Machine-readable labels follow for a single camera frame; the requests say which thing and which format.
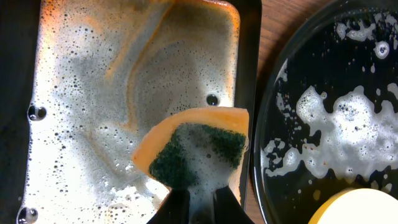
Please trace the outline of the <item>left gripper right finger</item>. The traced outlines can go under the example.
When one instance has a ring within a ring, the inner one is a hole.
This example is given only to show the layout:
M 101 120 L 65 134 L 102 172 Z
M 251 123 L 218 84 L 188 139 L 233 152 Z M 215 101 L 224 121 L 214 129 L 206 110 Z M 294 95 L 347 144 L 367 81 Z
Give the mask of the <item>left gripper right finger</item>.
M 216 224 L 254 224 L 228 186 L 215 191 L 214 214 Z

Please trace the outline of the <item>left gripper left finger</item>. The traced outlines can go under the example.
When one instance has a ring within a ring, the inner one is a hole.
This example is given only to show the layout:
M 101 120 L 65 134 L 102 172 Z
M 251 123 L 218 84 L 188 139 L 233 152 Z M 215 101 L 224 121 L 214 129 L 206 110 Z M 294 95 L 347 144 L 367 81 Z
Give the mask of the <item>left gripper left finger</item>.
M 188 224 L 190 192 L 172 189 L 147 224 Z

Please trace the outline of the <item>yellow green sponge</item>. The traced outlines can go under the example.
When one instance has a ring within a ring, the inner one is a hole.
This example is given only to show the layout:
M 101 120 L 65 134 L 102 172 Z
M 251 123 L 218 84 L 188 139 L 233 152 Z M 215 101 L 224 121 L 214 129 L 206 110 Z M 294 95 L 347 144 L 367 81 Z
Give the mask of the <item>yellow green sponge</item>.
M 140 171 L 168 189 L 188 189 L 197 195 L 228 186 L 240 200 L 248 131 L 245 109 L 192 108 L 154 126 L 131 159 Z

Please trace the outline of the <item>yellow plate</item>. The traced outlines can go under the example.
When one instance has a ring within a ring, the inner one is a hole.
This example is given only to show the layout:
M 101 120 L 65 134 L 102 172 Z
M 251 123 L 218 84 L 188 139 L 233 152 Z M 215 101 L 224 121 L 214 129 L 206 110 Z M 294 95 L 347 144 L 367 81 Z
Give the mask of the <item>yellow plate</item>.
M 309 224 L 397 224 L 397 199 L 375 189 L 346 189 L 330 197 Z

